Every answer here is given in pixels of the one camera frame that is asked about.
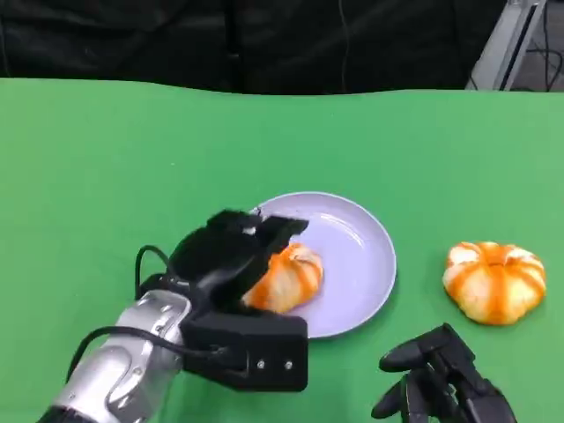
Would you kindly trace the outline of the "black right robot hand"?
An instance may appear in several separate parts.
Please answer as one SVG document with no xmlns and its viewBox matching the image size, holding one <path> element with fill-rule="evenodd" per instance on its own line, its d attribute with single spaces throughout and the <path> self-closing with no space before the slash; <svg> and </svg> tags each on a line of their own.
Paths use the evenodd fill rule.
<svg viewBox="0 0 564 423">
<path fill-rule="evenodd" d="M 474 365 L 475 355 L 447 323 L 383 355 L 379 368 L 402 378 L 373 407 L 374 419 L 403 422 L 516 423 L 505 396 Z"/>
</svg>

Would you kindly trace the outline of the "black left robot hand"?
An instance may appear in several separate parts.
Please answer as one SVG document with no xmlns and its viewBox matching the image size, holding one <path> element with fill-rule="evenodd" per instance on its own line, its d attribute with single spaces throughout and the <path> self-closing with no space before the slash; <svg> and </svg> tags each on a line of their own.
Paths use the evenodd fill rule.
<svg viewBox="0 0 564 423">
<path fill-rule="evenodd" d="M 304 219 L 224 210 L 178 244 L 167 269 L 198 288 L 212 308 L 244 314 L 249 307 L 243 295 L 266 274 L 271 258 L 307 227 Z"/>
</svg>

